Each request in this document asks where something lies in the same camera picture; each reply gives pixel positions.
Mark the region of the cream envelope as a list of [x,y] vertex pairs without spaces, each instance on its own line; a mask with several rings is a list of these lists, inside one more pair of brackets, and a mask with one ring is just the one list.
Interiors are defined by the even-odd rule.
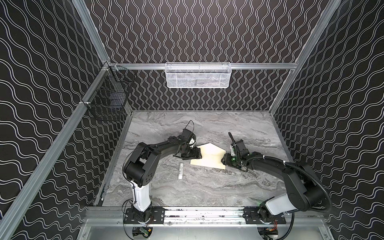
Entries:
[[226,151],[212,143],[198,146],[202,158],[190,161],[191,165],[225,170],[226,166],[221,162]]

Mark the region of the white glue stick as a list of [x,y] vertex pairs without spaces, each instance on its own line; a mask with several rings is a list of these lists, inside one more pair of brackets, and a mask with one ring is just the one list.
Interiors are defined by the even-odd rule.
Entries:
[[180,163],[179,164],[179,174],[178,174],[178,179],[182,180],[184,175],[184,164]]

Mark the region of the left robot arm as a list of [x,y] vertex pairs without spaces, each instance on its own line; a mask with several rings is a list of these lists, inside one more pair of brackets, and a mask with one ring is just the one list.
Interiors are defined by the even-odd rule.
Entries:
[[201,159],[196,146],[196,135],[183,129],[179,136],[171,136],[157,144],[139,143],[123,165],[123,174],[133,185],[133,207],[145,212],[151,206],[149,183],[152,181],[160,159],[172,155],[183,161]]

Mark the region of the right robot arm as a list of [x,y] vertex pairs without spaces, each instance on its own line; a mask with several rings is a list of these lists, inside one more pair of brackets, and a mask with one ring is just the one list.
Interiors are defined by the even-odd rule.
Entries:
[[332,200],[325,186],[307,164],[296,164],[249,152],[242,140],[231,144],[232,152],[224,154],[222,164],[238,170],[256,170],[272,175],[284,182],[286,193],[260,204],[261,214],[276,216],[280,213],[314,211],[326,213]]

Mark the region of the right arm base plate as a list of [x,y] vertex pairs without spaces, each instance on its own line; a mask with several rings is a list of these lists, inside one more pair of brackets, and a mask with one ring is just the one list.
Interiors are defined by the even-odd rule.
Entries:
[[287,223],[283,214],[272,215],[260,207],[245,207],[242,217],[247,225],[284,225]]

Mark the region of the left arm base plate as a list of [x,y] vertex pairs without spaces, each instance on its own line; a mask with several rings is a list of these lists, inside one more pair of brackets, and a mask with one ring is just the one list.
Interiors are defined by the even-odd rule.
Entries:
[[149,207],[144,212],[140,212],[136,208],[128,208],[125,210],[123,223],[127,225],[163,224],[164,217],[165,209],[162,207]]

